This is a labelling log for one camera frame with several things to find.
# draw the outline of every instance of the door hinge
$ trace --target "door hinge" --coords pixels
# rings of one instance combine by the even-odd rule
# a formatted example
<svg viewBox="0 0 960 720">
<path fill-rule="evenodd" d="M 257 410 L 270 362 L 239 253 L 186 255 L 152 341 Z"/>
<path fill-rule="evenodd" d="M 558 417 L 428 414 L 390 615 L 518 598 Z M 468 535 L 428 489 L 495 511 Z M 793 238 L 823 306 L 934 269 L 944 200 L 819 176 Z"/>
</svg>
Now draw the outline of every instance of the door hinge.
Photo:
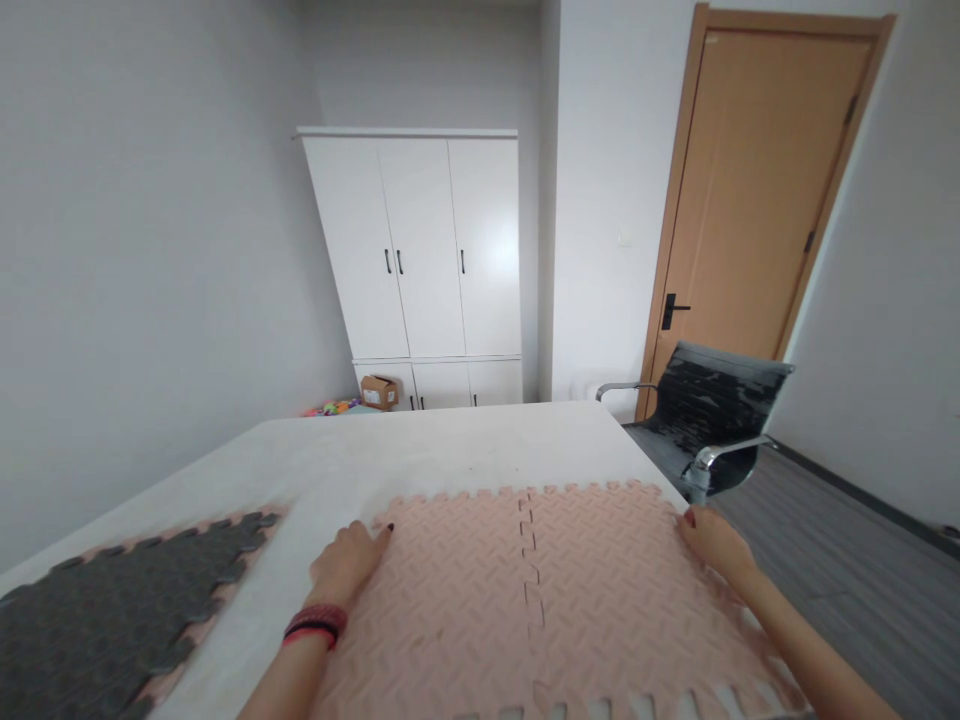
<svg viewBox="0 0 960 720">
<path fill-rule="evenodd" d="M 857 100 L 859 97 L 859 95 L 854 95 L 850 98 L 850 107 L 847 108 L 847 116 L 843 119 L 844 125 L 849 125 L 850 121 L 853 120 L 853 113 L 857 109 Z"/>
</svg>

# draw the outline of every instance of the door frame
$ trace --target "door frame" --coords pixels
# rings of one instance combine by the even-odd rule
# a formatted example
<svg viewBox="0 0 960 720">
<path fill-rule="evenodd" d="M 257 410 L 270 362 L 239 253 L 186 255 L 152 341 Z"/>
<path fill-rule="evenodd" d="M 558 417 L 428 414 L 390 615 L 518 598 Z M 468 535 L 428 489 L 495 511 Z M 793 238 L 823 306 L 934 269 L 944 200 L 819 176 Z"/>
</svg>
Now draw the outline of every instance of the door frame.
<svg viewBox="0 0 960 720">
<path fill-rule="evenodd" d="M 647 338 L 643 349 L 643 365 L 640 381 L 652 382 L 653 355 L 657 346 L 657 334 L 660 318 L 663 316 L 667 270 L 670 265 L 670 252 L 673 248 L 673 233 L 680 205 L 680 188 L 683 181 L 683 169 L 687 160 L 687 144 L 690 139 L 690 126 L 693 122 L 694 101 L 697 95 L 697 83 L 700 79 L 700 60 L 703 55 L 703 43 L 710 30 L 744 30 L 751 32 L 780 32 L 806 35 L 833 35 L 839 37 L 869 38 L 873 47 L 870 59 L 864 69 L 857 90 L 857 102 L 853 116 L 844 131 L 843 140 L 834 162 L 833 172 L 827 184 L 827 190 L 820 206 L 820 213 L 814 227 L 813 244 L 806 253 L 793 302 L 787 313 L 787 320 L 777 347 L 776 359 L 782 360 L 787 344 L 797 321 L 797 313 L 803 302 L 810 282 L 810 273 L 820 252 L 823 232 L 830 219 L 837 191 L 850 159 L 857 131 L 863 119 L 864 110 L 870 101 L 884 51 L 893 32 L 897 16 L 848 17 L 843 15 L 807 15 L 799 13 L 753 12 L 749 10 L 714 10 L 709 3 L 697 3 L 693 11 L 693 24 L 690 28 L 690 44 L 687 48 L 687 65 L 683 75 L 683 89 L 680 94 L 680 113 L 677 117 L 677 131 L 673 143 L 673 157 L 670 163 L 670 179 L 667 183 L 667 201 L 663 210 L 663 226 L 660 231 L 660 251 L 657 255 L 657 270 L 653 283 L 653 295 L 650 300 L 650 315 L 647 320 Z M 646 406 L 650 390 L 641 389 L 637 398 L 636 421 L 646 417 Z"/>
</svg>

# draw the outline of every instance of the colorful toy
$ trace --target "colorful toy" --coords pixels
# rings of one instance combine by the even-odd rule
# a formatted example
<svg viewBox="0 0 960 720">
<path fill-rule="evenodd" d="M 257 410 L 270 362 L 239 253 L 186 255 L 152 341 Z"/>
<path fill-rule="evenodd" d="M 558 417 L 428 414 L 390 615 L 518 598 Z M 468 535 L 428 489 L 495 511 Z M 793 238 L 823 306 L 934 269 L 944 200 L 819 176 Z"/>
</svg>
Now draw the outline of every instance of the colorful toy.
<svg viewBox="0 0 960 720">
<path fill-rule="evenodd" d="M 343 415 L 350 408 L 355 408 L 360 404 L 360 398 L 351 398 L 350 400 L 331 400 L 318 407 L 307 410 L 300 417 L 329 417 L 331 415 Z"/>
</svg>

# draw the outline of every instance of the door lock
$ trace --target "door lock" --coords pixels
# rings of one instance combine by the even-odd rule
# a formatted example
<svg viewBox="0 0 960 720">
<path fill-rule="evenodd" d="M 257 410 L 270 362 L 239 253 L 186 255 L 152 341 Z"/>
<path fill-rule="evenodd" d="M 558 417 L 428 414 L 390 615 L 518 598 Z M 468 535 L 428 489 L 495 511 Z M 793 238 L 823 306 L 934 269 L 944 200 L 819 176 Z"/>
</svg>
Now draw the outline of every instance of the door lock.
<svg viewBox="0 0 960 720">
<path fill-rule="evenodd" d="M 677 294 L 676 293 L 667 293 L 667 305 L 663 309 L 663 324 L 660 325 L 661 330 L 669 330 L 670 326 L 673 324 L 673 312 L 675 310 L 690 310 L 692 309 L 689 305 L 677 305 Z"/>
</svg>

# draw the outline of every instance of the chair backrest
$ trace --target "chair backrest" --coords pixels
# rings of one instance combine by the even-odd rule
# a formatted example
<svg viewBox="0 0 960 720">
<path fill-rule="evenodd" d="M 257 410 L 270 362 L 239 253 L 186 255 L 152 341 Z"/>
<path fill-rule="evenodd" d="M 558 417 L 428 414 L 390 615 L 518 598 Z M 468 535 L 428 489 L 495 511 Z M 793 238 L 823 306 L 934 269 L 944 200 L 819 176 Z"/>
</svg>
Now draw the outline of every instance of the chair backrest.
<svg viewBox="0 0 960 720">
<path fill-rule="evenodd" d="M 681 430 L 691 452 L 756 437 L 793 370 L 681 340 L 658 383 L 651 420 Z"/>
</svg>

